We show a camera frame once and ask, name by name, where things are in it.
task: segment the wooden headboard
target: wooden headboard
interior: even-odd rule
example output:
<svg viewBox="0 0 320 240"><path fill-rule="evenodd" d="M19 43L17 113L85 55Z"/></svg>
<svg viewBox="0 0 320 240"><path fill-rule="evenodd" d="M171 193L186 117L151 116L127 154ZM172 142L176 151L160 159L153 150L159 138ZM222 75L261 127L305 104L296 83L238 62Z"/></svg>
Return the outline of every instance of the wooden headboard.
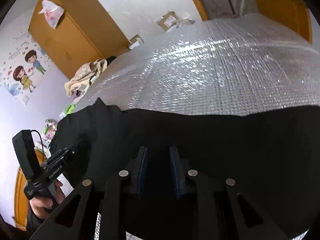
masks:
<svg viewBox="0 0 320 240"><path fill-rule="evenodd" d="M39 163L42 162L43 154L36 150L36 155ZM21 168L18 168L17 179L16 179L16 187L14 190L14 221L16 224L16 228L20 230L26 231L27 225L27 213L28 213L28 199L23 193L23 188L26 184L27 180L24 177Z"/></svg>

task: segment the wooden wardrobe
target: wooden wardrobe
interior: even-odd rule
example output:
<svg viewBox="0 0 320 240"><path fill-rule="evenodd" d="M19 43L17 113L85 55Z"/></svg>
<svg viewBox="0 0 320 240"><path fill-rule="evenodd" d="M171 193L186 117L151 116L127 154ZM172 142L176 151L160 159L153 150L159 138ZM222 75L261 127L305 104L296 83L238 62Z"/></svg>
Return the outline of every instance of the wooden wardrobe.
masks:
<svg viewBox="0 0 320 240"><path fill-rule="evenodd" d="M64 8L56 29L46 22L39 0L29 31L58 68L70 79L83 64L119 56L129 41L98 0L50 0Z"/></svg>

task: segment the cartoon boy sticker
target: cartoon boy sticker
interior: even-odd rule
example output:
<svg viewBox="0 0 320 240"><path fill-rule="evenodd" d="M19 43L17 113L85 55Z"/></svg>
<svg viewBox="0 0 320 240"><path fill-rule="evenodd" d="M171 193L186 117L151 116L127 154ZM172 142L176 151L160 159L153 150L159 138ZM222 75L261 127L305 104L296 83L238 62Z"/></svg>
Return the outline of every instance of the cartoon boy sticker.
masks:
<svg viewBox="0 0 320 240"><path fill-rule="evenodd" d="M40 71L42 74L44 74L46 72L46 70L41 66L40 62L37 59L37 53L36 51L34 51L33 49L30 50L26 56L24 57L24 59L26 60L26 62L28 63L33 63L33 66Z"/></svg>
<svg viewBox="0 0 320 240"><path fill-rule="evenodd" d="M31 87L36 88L32 84L32 80L29 78L33 75L27 76L26 71L24 70L23 66L17 66L13 72L13 78L15 81L20 81L22 84L23 90L29 89L32 92Z"/></svg>

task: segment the brown hair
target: brown hair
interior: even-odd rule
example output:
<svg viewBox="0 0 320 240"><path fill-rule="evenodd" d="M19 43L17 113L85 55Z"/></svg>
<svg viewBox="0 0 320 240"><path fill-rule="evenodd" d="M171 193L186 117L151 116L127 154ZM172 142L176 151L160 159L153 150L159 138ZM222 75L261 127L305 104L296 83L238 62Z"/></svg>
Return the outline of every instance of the brown hair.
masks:
<svg viewBox="0 0 320 240"><path fill-rule="evenodd" d="M26 60L26 62L28 62L28 60L32 57L32 56L37 56L37 53L35 50L30 50L24 57L24 59Z"/></svg>
<svg viewBox="0 0 320 240"><path fill-rule="evenodd" d="M13 79L15 81L20 81L21 82L21 78L18 77L18 74L20 73L20 71L24 69L23 66L17 66L16 69L13 72Z"/></svg>

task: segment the person's arm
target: person's arm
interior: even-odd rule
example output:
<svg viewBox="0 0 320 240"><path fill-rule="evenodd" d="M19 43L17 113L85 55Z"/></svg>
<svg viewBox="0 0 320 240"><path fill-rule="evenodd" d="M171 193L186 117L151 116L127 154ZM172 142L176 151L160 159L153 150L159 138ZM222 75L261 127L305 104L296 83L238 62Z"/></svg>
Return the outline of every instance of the person's arm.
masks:
<svg viewBox="0 0 320 240"><path fill-rule="evenodd" d="M58 180L54 183L56 186L55 199L60 204L65 199L65 195L60 188L63 184ZM50 215L45 208L50 208L53 202L50 198L37 196L31 199L29 203L26 229L33 234Z"/></svg>

